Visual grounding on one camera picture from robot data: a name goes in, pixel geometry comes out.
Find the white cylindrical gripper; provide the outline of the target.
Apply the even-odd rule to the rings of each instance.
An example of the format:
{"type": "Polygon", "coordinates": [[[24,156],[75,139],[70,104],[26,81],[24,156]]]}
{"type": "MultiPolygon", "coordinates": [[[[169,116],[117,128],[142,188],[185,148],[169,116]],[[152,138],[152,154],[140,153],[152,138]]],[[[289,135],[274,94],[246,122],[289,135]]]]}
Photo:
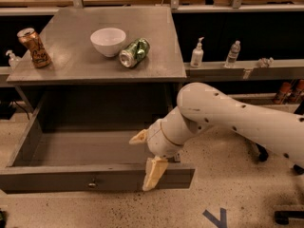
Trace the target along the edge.
{"type": "Polygon", "coordinates": [[[168,167],[168,159],[174,157],[183,145],[170,142],[162,131],[162,121],[156,120],[148,130],[143,129],[133,136],[131,145],[146,143],[154,158],[148,158],[145,166],[145,177],[142,190],[150,191],[156,187],[168,167]]]}

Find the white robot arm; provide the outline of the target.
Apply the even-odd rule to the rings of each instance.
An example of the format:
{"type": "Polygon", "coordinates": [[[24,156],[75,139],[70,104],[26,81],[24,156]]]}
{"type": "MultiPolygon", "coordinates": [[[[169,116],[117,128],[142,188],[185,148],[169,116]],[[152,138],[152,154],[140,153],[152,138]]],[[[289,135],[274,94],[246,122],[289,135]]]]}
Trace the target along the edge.
{"type": "Polygon", "coordinates": [[[177,106],[130,139],[145,143],[154,156],[147,160],[142,189],[156,187],[168,160],[191,138],[218,125],[304,167],[304,120],[299,114],[239,102],[203,83],[185,85],[177,106]]]}

